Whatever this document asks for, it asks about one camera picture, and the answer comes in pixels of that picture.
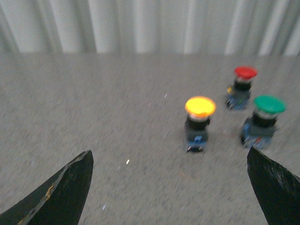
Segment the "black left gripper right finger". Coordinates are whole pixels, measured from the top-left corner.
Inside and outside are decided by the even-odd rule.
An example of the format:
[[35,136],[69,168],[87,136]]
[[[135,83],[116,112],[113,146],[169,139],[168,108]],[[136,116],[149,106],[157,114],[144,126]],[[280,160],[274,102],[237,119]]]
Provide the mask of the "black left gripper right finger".
[[300,223],[300,178],[281,164],[251,147],[247,172],[269,225]]

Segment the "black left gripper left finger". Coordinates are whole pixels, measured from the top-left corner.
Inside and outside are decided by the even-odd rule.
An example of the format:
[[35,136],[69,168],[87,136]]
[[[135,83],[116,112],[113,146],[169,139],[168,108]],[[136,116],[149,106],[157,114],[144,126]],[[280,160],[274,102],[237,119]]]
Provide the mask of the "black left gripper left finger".
[[76,225],[93,173],[91,150],[66,164],[28,196],[0,215],[2,225]]

